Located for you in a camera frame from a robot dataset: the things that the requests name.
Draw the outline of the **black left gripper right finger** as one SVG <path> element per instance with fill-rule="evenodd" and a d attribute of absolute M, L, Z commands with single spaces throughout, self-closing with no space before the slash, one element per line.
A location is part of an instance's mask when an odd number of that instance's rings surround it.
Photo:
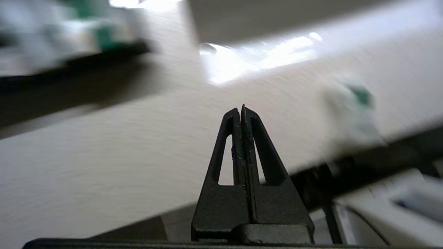
<path fill-rule="evenodd" d="M 262 122 L 242 106 L 242 145 L 250 220 L 255 224 L 300 225 L 315 230 L 298 191 Z"/>

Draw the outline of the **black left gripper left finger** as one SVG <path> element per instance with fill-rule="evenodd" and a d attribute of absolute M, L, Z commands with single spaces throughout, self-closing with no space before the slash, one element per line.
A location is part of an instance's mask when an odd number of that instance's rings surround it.
<path fill-rule="evenodd" d="M 225 113 L 193 215 L 193 241 L 228 241 L 234 228 L 250 222 L 240 126 L 237 108 Z M 228 137 L 232 138 L 234 184 L 220 185 L 220 170 Z"/>

